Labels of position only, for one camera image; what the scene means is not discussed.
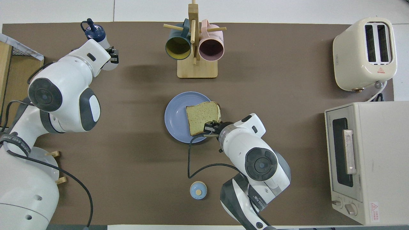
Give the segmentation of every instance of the blue bottle cap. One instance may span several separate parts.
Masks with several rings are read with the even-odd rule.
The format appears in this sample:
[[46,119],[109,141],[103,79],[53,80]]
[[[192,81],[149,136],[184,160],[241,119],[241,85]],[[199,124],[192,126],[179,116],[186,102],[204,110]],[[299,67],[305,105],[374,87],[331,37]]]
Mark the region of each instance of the blue bottle cap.
[[201,200],[207,194],[207,187],[202,181],[196,181],[190,186],[190,195],[196,199]]
[[[82,26],[82,23],[87,23],[89,26],[88,28],[84,29]],[[102,28],[100,25],[94,25],[94,22],[92,21],[91,18],[87,19],[86,21],[83,21],[81,23],[81,28],[85,33],[85,36],[87,36],[87,39],[94,39],[96,42],[100,42],[104,40],[106,34],[105,30]]]

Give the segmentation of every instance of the wooden mug rack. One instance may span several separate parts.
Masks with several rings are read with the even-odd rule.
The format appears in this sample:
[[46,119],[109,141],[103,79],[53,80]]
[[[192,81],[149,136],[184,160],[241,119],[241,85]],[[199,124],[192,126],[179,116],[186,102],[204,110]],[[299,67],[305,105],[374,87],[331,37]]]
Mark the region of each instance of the wooden mug rack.
[[[189,4],[189,22],[192,43],[192,52],[184,60],[178,60],[178,77],[179,78],[215,78],[217,77],[217,61],[207,61],[200,58],[199,39],[201,30],[199,29],[199,6],[196,0]],[[163,24],[163,27],[169,29],[183,30],[182,27]],[[208,29],[208,32],[223,31],[226,27]]]

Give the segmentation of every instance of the oven handle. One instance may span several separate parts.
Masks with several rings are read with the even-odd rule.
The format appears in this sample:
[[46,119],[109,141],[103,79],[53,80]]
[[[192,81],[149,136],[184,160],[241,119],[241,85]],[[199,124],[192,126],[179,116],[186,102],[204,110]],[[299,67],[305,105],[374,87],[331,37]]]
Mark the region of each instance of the oven handle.
[[353,131],[344,129],[342,133],[344,141],[346,174],[356,174],[357,170],[355,168],[354,145],[352,141]]

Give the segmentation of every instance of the toaster oven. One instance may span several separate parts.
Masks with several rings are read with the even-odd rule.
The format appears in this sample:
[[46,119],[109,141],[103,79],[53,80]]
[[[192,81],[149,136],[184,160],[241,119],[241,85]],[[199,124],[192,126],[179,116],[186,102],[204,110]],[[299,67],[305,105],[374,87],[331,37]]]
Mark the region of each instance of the toaster oven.
[[332,207],[363,225],[409,224],[409,101],[325,111]]

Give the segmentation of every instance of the warning label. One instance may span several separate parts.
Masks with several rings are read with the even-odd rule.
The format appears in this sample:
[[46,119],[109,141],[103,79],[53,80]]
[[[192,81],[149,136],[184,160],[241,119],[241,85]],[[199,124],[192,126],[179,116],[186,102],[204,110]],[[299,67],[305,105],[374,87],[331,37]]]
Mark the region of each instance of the warning label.
[[378,73],[380,73],[380,74],[384,74],[384,73],[385,73],[385,71],[383,71],[383,69],[382,69],[382,67],[381,67],[381,68],[379,68]]
[[370,202],[369,209],[371,210],[371,222],[379,222],[379,205],[378,202]]

